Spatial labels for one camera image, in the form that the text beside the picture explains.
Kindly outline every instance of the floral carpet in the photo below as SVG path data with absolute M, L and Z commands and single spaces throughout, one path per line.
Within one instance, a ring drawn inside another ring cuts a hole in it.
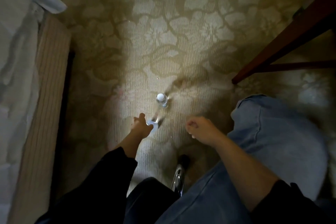
M 130 190 L 153 176 L 170 186 L 186 153 L 190 186 L 218 160 L 184 129 L 189 115 L 210 118 L 225 133 L 237 101 L 263 93 L 283 99 L 336 138 L 334 70 L 255 74 L 231 79 L 292 20 L 305 0 L 62 0 L 59 19 L 73 34 L 70 83 L 58 194 L 78 186 L 93 165 L 129 132 L 140 112 L 162 124 L 144 139 Z M 327 32 L 279 62 L 328 59 Z M 166 92 L 169 106 L 155 97 Z

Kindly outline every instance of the black shirt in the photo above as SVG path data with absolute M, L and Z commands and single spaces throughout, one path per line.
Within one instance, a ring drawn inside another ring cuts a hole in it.
M 128 158 L 123 148 L 108 152 L 78 188 L 65 194 L 36 223 L 123 223 L 126 194 L 136 167 L 135 159 Z M 295 183 L 289 186 L 282 180 L 250 216 L 254 223 L 333 223 Z

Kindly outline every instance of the thigh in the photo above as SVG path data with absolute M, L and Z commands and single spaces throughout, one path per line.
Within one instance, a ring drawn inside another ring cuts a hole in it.
M 128 195 L 124 224 L 155 223 L 178 198 L 170 188 L 149 177 Z
M 323 136 L 309 120 L 277 99 L 255 95 L 232 112 L 228 136 L 286 182 L 295 182 L 315 199 L 321 188 L 327 152 Z M 250 223 L 247 209 L 220 162 L 157 221 L 163 223 Z

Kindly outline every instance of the white bed sheet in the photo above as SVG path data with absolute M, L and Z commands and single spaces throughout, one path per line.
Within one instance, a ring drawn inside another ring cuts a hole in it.
M 38 101 L 35 56 L 42 7 L 51 13 L 66 9 L 60 0 L 0 0 L 0 224 L 7 222 Z

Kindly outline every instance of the floor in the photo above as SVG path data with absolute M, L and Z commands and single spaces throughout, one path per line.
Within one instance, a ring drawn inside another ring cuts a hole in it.
M 169 107 L 159 110 L 160 128 L 140 145 L 130 190 L 149 176 L 170 186 L 183 153 L 192 159 L 190 186 L 218 156 L 185 132 L 186 117 L 205 115 L 227 133 L 237 101 L 254 93 L 283 99 L 308 115 L 336 148 L 334 70 L 262 73 L 231 84 L 305 0 L 62 1 L 68 9 L 58 17 L 73 34 L 76 57 L 59 196 L 123 139 L 133 116 L 153 117 L 161 92 Z M 279 62 L 328 59 L 335 47 L 330 31 Z

